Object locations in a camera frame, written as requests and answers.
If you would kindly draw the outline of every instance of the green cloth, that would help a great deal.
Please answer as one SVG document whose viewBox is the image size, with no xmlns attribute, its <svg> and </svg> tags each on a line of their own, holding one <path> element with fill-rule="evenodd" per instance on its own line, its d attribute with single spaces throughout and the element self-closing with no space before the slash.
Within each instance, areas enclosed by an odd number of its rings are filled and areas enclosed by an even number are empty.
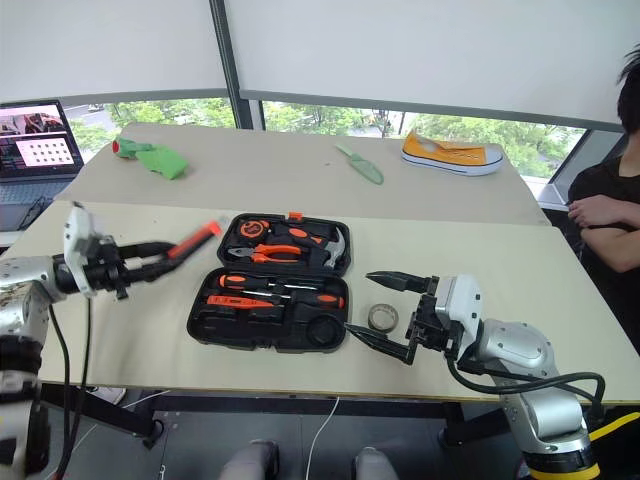
<svg viewBox="0 0 640 480">
<path fill-rule="evenodd" d="M 149 170 L 161 173 L 169 180 L 181 175 L 188 165 L 179 153 L 164 145 L 154 145 L 153 150 L 136 152 L 136 158 Z"/>
</svg>

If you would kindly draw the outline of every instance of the floor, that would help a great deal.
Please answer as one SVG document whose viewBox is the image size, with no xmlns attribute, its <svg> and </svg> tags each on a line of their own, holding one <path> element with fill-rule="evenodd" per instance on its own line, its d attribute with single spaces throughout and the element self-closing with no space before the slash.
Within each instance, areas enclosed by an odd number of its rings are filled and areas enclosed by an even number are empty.
<svg viewBox="0 0 640 480">
<path fill-rule="evenodd" d="M 121 404 L 136 399 L 137 392 L 128 392 Z M 465 406 L 465 416 L 493 408 Z M 167 429 L 151 450 L 129 434 L 83 421 L 65 478 L 214 480 L 236 450 L 253 439 L 263 438 L 276 440 L 280 446 L 278 479 L 301 480 L 313 437 L 326 418 L 180 412 L 158 412 L 157 416 Z M 51 478 L 60 458 L 62 412 L 50 409 L 50 421 L 49 466 L 30 478 Z M 350 480 L 351 460 L 364 446 L 386 453 L 401 480 L 514 478 L 520 452 L 510 434 L 443 450 L 437 440 L 443 426 L 443 420 L 335 416 L 316 441 L 309 478 Z"/>
</svg>

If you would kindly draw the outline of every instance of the laptop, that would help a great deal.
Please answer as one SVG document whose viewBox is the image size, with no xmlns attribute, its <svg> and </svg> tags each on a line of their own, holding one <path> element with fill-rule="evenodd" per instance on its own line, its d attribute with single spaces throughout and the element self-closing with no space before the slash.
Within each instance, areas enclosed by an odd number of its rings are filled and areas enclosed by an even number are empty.
<svg viewBox="0 0 640 480">
<path fill-rule="evenodd" d="M 58 100 L 0 104 L 0 231 L 29 226 L 83 165 Z"/>
</svg>

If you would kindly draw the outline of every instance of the black cable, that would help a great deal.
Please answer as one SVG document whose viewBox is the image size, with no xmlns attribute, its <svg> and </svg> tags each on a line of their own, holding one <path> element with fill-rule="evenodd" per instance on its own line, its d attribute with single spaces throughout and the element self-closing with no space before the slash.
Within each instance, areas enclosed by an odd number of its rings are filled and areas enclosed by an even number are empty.
<svg viewBox="0 0 640 480">
<path fill-rule="evenodd" d="M 62 331 L 60 330 L 60 325 L 58 324 L 56 313 L 53 311 L 53 305 L 49 305 L 49 316 L 51 317 L 53 329 L 56 331 L 56 336 L 58 337 L 58 341 L 60 342 L 60 347 L 62 348 L 62 357 L 64 358 L 64 401 L 62 405 L 64 409 L 64 442 L 62 450 L 64 451 L 66 445 L 69 443 L 69 406 L 71 405 L 69 376 L 71 367 L 69 365 L 69 349 L 67 348 L 67 342 L 65 342 L 64 335 L 62 335 Z"/>
<path fill-rule="evenodd" d="M 84 364 L 82 366 L 82 381 L 80 384 L 80 391 L 76 395 L 76 408 L 75 415 L 73 417 L 73 427 L 71 428 L 69 442 L 67 442 L 67 448 L 62 452 L 62 458 L 60 464 L 56 470 L 56 480 L 62 480 L 64 474 L 69 466 L 69 460 L 71 460 L 71 454 L 73 453 L 73 447 L 76 444 L 76 437 L 78 436 L 78 428 L 80 426 L 80 417 L 82 417 L 82 407 L 84 405 L 84 398 L 87 393 L 87 371 L 89 370 L 89 355 L 91 352 L 91 298 L 87 297 L 87 340 L 84 350 Z"/>
<path fill-rule="evenodd" d="M 485 369 L 484 373 L 486 373 L 487 375 L 491 375 L 492 377 L 508 378 L 509 380 L 522 380 L 523 382 L 531 382 L 534 380 L 544 380 L 543 378 L 540 378 L 540 377 L 530 377 L 529 375 L 518 375 L 517 373 L 503 372 L 500 370 L 492 370 L 489 368 Z M 584 390 L 578 387 L 574 387 L 572 385 L 558 385 L 556 388 L 559 388 L 561 390 L 566 390 L 567 392 L 571 392 L 575 395 L 584 397 L 587 400 L 589 400 L 589 402 L 591 402 L 592 404 L 598 403 L 598 399 L 595 398 L 595 396 L 591 395 L 589 392 L 585 392 Z"/>
<path fill-rule="evenodd" d="M 45 208 L 46 198 L 44 197 L 44 195 L 40 195 L 31 203 L 29 209 L 22 217 L 22 220 L 20 220 L 20 224 L 18 225 L 16 230 L 23 230 L 29 227 L 29 225 L 31 225 L 36 220 L 36 218 L 40 216 Z"/>
<path fill-rule="evenodd" d="M 476 392 L 486 393 L 488 395 L 515 395 L 518 393 L 533 392 L 534 390 L 541 390 L 548 387 L 558 387 L 568 382 L 575 382 L 577 380 L 595 380 L 598 382 L 596 387 L 595 398 L 602 399 L 604 395 L 605 382 L 602 375 L 592 372 L 578 372 L 569 373 L 567 375 L 559 375 L 557 377 L 545 379 L 545 380 L 532 380 L 526 384 L 518 385 L 503 385 L 500 387 L 489 387 L 486 385 L 480 385 L 464 378 L 456 369 L 455 363 L 452 359 L 447 359 L 447 367 L 449 372 L 459 383 L 465 387 L 475 390 Z"/>
<path fill-rule="evenodd" d="M 484 373 L 486 373 L 487 375 L 491 375 L 493 377 L 508 378 L 511 380 L 522 380 L 524 382 L 543 380 L 542 378 L 539 378 L 539 377 L 533 377 L 533 376 L 530 377 L 528 375 L 519 375 L 517 373 L 503 372 L 500 370 L 492 370 L 492 369 L 485 369 Z M 589 408 L 589 411 L 587 413 L 588 418 L 595 422 L 599 422 L 600 420 L 602 420 L 602 417 L 604 416 L 604 410 L 602 408 L 602 397 L 598 398 L 597 396 L 591 395 L 589 392 L 585 392 L 581 388 L 577 388 L 572 385 L 563 384 L 563 385 L 558 385 L 556 388 L 565 390 L 567 392 L 571 392 L 575 395 L 579 395 L 589 400 L 589 402 L 591 402 L 591 407 Z"/>
</svg>

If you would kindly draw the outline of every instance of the window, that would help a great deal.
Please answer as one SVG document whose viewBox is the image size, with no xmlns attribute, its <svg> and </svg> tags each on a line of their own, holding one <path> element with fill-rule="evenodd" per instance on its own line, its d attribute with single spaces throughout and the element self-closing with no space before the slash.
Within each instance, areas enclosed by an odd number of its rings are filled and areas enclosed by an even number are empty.
<svg viewBox="0 0 640 480">
<path fill-rule="evenodd" d="M 132 122 L 235 127 L 227 98 L 89 104 L 64 110 L 85 163 Z"/>
<path fill-rule="evenodd" d="M 527 183 L 545 184 L 582 128 L 490 118 L 263 102 L 265 127 L 280 132 L 402 138 L 411 129 L 435 140 L 498 143 Z"/>
</svg>

